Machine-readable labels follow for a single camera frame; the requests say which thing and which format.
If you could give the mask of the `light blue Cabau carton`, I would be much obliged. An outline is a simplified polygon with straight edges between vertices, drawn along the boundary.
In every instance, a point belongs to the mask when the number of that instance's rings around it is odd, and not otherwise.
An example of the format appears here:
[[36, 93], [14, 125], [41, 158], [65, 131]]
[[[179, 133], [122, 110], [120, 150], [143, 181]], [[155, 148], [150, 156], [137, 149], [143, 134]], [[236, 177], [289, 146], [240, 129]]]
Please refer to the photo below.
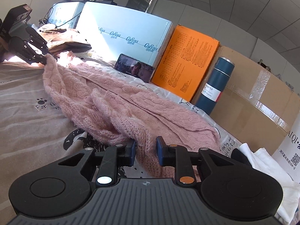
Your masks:
[[108, 61], [120, 54], [156, 67], [174, 31], [171, 21], [121, 6], [87, 2], [76, 29]]

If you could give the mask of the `dark blue vacuum bottle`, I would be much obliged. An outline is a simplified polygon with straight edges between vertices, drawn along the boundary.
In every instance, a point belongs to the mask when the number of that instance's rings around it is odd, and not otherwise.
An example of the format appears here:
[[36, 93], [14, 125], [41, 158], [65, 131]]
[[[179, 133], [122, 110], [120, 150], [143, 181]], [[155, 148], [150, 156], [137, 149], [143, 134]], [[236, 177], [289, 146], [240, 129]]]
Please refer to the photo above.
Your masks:
[[218, 58], [201, 91], [199, 99], [195, 103], [197, 108], [202, 109], [207, 115], [212, 113], [230, 79], [234, 67], [235, 65], [231, 60], [225, 57]]

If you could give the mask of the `orange cardboard box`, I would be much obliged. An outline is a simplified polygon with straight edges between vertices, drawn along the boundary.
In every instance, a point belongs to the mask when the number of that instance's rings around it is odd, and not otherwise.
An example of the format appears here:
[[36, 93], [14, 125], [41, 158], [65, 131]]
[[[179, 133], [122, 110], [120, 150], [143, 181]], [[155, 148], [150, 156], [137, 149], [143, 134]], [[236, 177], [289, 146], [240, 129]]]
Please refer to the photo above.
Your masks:
[[151, 82], [191, 101], [219, 48], [219, 41], [177, 25]]

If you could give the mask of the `pink knitted sweater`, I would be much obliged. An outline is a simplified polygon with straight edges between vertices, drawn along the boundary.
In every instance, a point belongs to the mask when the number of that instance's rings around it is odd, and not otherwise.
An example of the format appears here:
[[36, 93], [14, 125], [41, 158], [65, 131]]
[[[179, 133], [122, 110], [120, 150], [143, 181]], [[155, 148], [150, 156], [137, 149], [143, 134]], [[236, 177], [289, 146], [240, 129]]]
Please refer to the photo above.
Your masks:
[[103, 144], [133, 139], [137, 160], [151, 176], [172, 177], [159, 165], [156, 139], [198, 151], [219, 151], [220, 137], [200, 115], [68, 55], [46, 55], [43, 83], [64, 115]]

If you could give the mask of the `cartoon print bed sheet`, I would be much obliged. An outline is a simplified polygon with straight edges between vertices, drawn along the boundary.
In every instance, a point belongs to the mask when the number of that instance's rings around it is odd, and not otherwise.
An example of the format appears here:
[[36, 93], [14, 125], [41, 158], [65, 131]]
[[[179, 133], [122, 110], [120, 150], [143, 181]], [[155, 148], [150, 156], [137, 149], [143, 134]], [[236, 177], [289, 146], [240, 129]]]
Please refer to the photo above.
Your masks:
[[18, 177], [82, 149], [64, 149], [67, 137], [79, 135], [46, 94], [42, 75], [18, 57], [1, 63], [1, 224], [15, 217], [8, 191]]

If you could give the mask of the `white paper shopping bag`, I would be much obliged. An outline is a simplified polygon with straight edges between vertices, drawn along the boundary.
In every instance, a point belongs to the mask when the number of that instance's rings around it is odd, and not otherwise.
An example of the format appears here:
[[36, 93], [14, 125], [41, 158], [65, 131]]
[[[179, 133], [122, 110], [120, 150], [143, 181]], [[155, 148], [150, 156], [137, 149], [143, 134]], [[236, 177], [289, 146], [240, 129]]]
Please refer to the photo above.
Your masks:
[[299, 156], [300, 156], [300, 116], [298, 114], [291, 130], [272, 155], [273, 159], [299, 183]]

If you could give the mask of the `black sock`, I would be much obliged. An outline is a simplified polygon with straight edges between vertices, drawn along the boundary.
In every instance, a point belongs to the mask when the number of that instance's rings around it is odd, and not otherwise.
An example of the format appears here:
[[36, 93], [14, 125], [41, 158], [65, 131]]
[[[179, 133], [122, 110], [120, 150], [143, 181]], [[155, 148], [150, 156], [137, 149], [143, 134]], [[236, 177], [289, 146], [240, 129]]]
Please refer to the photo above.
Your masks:
[[231, 153], [231, 159], [238, 161], [239, 163], [242, 163], [244, 165], [247, 165], [251, 167], [252, 165], [250, 164], [248, 158], [237, 148], [233, 149]]

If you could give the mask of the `smartphone with lit screen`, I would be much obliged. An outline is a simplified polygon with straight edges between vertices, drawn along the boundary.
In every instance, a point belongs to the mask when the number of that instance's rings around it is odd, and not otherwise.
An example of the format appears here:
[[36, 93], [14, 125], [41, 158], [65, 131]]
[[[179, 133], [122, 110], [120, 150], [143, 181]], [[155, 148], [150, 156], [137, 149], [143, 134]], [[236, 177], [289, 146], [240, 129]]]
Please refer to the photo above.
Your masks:
[[124, 54], [119, 55], [114, 65], [114, 69], [127, 75], [139, 78], [145, 83], [149, 83], [155, 71], [154, 67]]

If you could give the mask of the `large brown cardboard box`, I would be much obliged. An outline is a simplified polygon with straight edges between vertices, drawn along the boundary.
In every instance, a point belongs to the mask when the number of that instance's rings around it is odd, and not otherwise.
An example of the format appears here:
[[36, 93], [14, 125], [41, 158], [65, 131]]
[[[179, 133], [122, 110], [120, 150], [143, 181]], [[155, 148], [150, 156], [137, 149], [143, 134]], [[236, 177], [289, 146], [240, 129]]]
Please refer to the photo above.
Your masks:
[[219, 57], [234, 63], [234, 70], [210, 117], [252, 151], [265, 148], [272, 155], [299, 114], [299, 96], [258, 63], [221, 46]]

